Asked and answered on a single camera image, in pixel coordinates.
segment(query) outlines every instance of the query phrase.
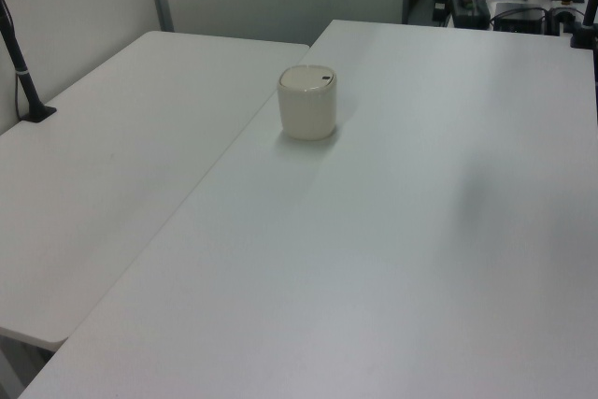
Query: cable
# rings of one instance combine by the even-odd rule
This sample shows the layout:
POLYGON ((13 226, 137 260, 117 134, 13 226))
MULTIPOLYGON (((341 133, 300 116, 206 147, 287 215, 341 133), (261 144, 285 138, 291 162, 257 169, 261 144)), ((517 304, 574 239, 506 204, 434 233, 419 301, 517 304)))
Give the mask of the cable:
POLYGON ((22 120, 19 114, 19 76, 15 73, 15 111, 17 112, 17 119, 22 120))
POLYGON ((2 9, 6 12, 8 16, 8 21, 10 22, 10 28, 12 29, 12 34, 15 33, 15 22, 12 21, 12 15, 10 14, 10 10, 8 9, 7 1, 2 0, 2 9))
POLYGON ((564 10, 567 10, 567 11, 575 11, 575 13, 579 13, 582 18, 586 17, 586 13, 583 13, 583 12, 579 11, 578 9, 571 8, 571 7, 555 7, 553 9, 564 9, 564 10))
POLYGON ((513 14, 522 13, 524 11, 544 11, 544 16, 542 17, 542 20, 544 20, 548 14, 548 11, 542 7, 514 8, 514 9, 509 9, 508 11, 503 11, 502 13, 497 14, 496 16, 494 16, 493 18, 490 19, 490 24, 493 25, 494 21, 496 21, 497 19, 502 19, 506 16, 511 16, 513 14))

